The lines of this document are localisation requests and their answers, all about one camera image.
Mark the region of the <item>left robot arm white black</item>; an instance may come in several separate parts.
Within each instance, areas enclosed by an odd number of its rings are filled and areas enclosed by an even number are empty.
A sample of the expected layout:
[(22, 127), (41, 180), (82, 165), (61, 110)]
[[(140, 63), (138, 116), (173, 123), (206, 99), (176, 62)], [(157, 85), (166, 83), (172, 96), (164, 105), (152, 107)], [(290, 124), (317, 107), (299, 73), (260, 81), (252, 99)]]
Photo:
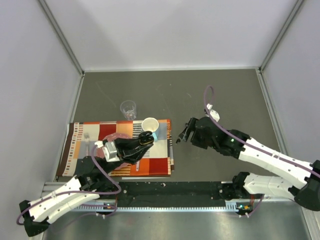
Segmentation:
[(122, 164), (136, 164), (157, 141), (151, 131), (137, 138), (98, 140), (89, 156), (82, 159), (85, 166), (79, 174), (51, 193), (37, 200), (24, 200), (19, 204), (18, 225), (34, 237), (46, 231), (58, 218), (71, 210), (99, 198), (119, 194), (121, 186), (109, 175)]

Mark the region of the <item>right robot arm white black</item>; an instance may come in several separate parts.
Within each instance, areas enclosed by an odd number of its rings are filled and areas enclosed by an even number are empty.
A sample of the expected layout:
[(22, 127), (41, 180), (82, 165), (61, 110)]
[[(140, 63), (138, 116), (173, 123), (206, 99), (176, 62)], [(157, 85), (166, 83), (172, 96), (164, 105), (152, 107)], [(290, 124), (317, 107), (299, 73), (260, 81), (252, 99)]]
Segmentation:
[(301, 207), (320, 210), (320, 162), (298, 160), (264, 146), (239, 130), (225, 130), (208, 116), (192, 117), (178, 135), (177, 143), (213, 149), (219, 154), (259, 166), (273, 176), (240, 172), (220, 188), (225, 200), (245, 199), (252, 195), (286, 198)]

